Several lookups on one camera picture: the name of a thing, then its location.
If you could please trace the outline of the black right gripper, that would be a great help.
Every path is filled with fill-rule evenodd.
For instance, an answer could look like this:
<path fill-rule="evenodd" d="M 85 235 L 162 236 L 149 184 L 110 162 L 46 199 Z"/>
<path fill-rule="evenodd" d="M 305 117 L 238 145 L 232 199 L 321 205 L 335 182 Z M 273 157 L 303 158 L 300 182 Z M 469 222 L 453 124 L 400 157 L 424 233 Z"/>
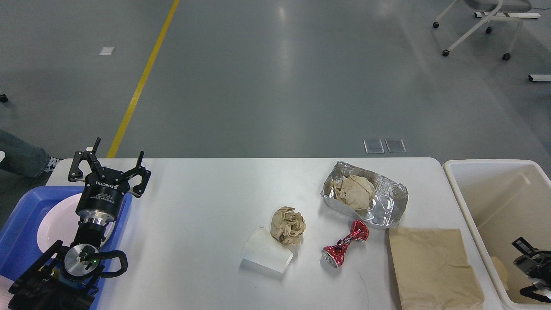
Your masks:
<path fill-rule="evenodd" d="M 514 265 L 531 281 L 532 284 L 549 285 L 551 281 L 550 252 L 538 252 L 523 237 L 513 241 L 522 255 L 514 260 Z"/>

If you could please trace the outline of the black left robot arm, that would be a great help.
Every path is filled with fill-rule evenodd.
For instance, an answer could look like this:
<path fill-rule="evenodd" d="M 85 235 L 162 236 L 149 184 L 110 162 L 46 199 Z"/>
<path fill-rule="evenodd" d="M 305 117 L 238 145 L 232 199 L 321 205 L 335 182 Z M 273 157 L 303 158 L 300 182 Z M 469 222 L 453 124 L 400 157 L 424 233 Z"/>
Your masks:
<path fill-rule="evenodd" d="M 79 217 L 73 241 L 50 245 L 16 279 L 8 292 L 10 310 L 88 310 L 99 292 L 98 282 L 121 276 L 128 269 L 123 251 L 103 251 L 108 225 L 116 227 L 126 194 L 140 198 L 150 171 L 143 166 L 141 151 L 135 167 L 121 171 L 103 166 L 96 156 L 101 139 L 91 150 L 76 151 L 68 181 L 84 183 L 75 208 Z"/>

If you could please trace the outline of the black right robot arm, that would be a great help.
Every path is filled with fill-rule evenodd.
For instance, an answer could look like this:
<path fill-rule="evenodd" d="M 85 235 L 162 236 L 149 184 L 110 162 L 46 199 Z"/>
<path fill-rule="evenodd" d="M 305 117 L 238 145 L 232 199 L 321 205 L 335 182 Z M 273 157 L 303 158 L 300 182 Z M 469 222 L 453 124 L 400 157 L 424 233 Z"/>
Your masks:
<path fill-rule="evenodd" d="M 517 238 L 512 245 L 521 252 L 514 265 L 531 281 L 531 285 L 519 290 L 526 298 L 550 303 L 551 300 L 551 252 L 541 251 L 523 237 Z"/>

